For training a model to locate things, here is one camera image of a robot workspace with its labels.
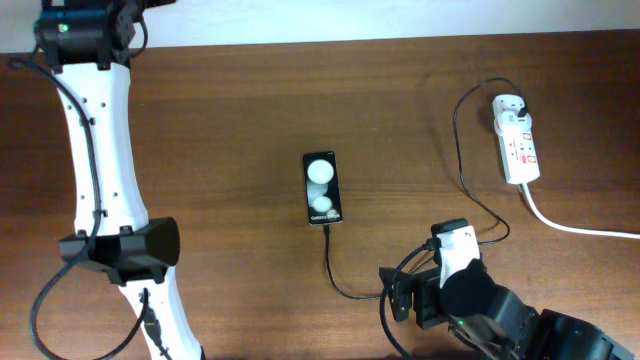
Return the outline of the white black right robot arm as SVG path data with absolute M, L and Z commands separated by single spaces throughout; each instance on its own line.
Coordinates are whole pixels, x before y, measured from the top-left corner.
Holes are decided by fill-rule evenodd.
M 628 360 L 636 356 L 584 320 L 545 309 L 537 312 L 473 260 L 446 281 L 442 267 L 418 274 L 381 268 L 379 276 L 393 319 L 415 313 L 423 330 L 446 324 L 486 359 Z

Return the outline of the black smartphone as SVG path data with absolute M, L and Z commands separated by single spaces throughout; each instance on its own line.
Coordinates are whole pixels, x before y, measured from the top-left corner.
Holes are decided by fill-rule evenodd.
M 306 153 L 302 162 L 309 224 L 341 223 L 344 216 L 335 153 Z

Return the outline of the white power strip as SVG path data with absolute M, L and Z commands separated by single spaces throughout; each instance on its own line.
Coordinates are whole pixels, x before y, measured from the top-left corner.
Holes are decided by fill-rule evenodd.
M 538 156 L 530 129 L 497 129 L 505 179 L 520 185 L 540 177 Z

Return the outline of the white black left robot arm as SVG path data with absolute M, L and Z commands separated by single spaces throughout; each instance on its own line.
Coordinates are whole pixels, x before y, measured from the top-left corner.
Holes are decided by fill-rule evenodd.
M 103 273 L 126 297 L 134 329 L 154 359 L 202 359 L 179 295 L 180 235 L 171 217 L 152 219 L 139 191 L 130 139 L 129 45 L 148 1 L 44 1 L 34 24 L 43 75 L 64 106 L 76 182 L 74 232 L 59 249 L 67 274 Z

